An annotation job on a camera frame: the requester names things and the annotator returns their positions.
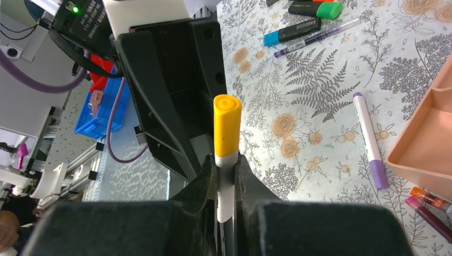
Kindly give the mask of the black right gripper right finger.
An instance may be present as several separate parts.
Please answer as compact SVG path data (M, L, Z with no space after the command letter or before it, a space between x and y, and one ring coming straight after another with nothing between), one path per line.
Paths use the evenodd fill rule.
M287 202L240 155L235 169L237 255L412 255L387 209L366 204Z

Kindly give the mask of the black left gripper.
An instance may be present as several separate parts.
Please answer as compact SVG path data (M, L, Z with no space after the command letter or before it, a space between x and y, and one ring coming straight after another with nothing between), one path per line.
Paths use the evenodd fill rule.
M219 23L138 26L115 44L152 156L192 181L200 164L190 139L213 135L213 100L227 92Z

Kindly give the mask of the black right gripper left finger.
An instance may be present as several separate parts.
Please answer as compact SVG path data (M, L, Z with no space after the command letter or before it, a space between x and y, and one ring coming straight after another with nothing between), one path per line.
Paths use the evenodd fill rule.
M167 201L60 203L36 225L22 255L216 255L212 155Z

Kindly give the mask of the white marker yellow cap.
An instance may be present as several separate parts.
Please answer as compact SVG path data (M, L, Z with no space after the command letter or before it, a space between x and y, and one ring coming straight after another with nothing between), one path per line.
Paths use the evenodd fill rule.
M233 216L235 165L238 162L241 101L231 95L214 98L214 156L218 171L217 220L225 223Z

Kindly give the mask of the white marker purple cap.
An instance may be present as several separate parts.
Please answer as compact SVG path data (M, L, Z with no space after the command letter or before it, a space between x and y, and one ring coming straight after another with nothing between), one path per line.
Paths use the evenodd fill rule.
M375 187L378 190L388 189L390 185L385 173L385 166L383 164L380 150L375 138L375 133L365 97L361 93L356 92L353 94L352 102L354 104L358 122L361 128L361 133L368 157L368 163Z

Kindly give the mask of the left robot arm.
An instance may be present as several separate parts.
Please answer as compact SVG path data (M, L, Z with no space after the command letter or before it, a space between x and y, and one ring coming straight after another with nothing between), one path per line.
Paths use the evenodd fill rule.
M200 172L192 139L213 136L213 99L227 91L220 25L184 1L52 1L50 36L82 67L80 49L125 78L153 157L190 181Z

